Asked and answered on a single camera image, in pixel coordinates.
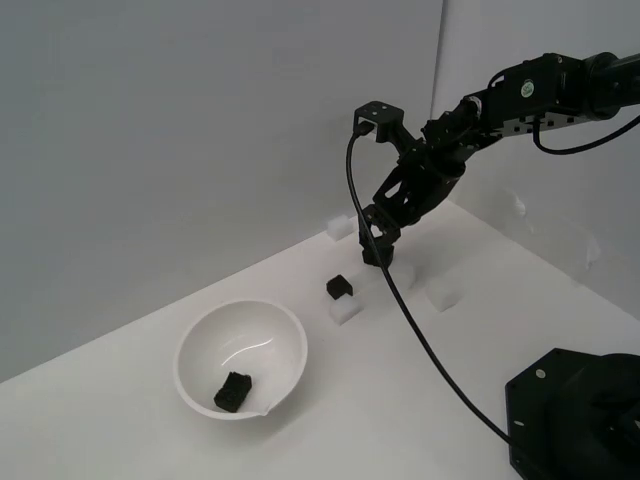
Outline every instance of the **white tabletop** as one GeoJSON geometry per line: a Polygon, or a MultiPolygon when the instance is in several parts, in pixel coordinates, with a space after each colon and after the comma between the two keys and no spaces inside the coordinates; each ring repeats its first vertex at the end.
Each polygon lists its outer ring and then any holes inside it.
{"type": "MultiPolygon", "coordinates": [[[[468,395],[506,427],[504,384],[553,347],[640,353],[640,323],[451,203],[403,232],[420,266],[408,303],[468,395]],[[444,313],[422,284],[463,291],[444,313]]],[[[381,283],[344,326],[325,282],[363,270],[355,235],[324,233],[0,384],[9,479],[516,479],[507,449],[457,400],[381,283]],[[309,339],[292,396],[267,417],[210,420],[178,397],[177,342],[233,297],[288,306],[309,339]]]]}

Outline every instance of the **gray wall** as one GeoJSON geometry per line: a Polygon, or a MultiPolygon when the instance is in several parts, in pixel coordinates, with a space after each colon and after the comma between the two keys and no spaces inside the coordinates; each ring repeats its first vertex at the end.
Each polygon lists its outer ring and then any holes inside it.
{"type": "MultiPolygon", "coordinates": [[[[428,116],[441,0],[3,2],[0,380],[350,211],[353,109],[428,116]]],[[[363,142],[363,193],[395,161],[363,142]]]]}
{"type": "MultiPolygon", "coordinates": [[[[448,0],[443,18],[436,116],[499,70],[546,52],[640,52],[637,0],[448,0]]],[[[583,144],[639,113],[630,108],[609,122],[549,132],[543,141],[583,144]]],[[[640,129],[571,157],[547,156],[530,137],[505,140],[472,157],[454,198],[640,318],[639,151],[640,129]]]]}

